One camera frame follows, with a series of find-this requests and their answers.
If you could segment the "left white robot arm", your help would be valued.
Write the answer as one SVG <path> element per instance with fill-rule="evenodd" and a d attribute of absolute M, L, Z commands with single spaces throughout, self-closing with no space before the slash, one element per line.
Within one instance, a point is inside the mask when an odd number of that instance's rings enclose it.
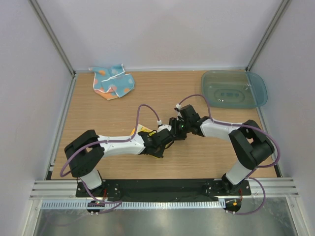
<path fill-rule="evenodd" d="M 98 197 L 104 192 L 104 184 L 96 170 L 102 158 L 123 154 L 162 158 L 164 150 L 173 141 L 173 135 L 167 128 L 120 137 L 97 135 L 94 130 L 88 130 L 64 148 L 70 171 L 65 173 L 61 170 L 61 176 L 71 174 L 74 178 L 81 178 L 87 191 Z"/>

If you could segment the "yellow green patterned towel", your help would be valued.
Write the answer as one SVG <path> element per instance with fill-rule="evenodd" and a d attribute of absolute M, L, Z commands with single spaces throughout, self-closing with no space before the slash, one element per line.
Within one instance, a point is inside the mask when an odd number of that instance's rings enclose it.
<path fill-rule="evenodd" d="M 157 133 L 157 130 L 150 130 L 150 129 L 139 124 L 137 126 L 137 134 L 141 137 L 142 132 L 148 132 L 150 135 L 152 135 L 154 133 Z"/>

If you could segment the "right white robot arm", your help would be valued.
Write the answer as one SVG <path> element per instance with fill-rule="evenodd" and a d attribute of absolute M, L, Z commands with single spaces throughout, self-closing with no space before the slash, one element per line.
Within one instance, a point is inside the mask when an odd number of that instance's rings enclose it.
<path fill-rule="evenodd" d="M 231 142 L 237 161 L 221 178 L 222 190 L 228 195 L 238 191 L 241 182 L 275 151 L 266 133 L 253 120 L 226 123 L 209 117 L 198 120 L 177 117 L 170 118 L 169 125 L 176 140 L 184 140 L 188 133 L 192 133 Z"/>

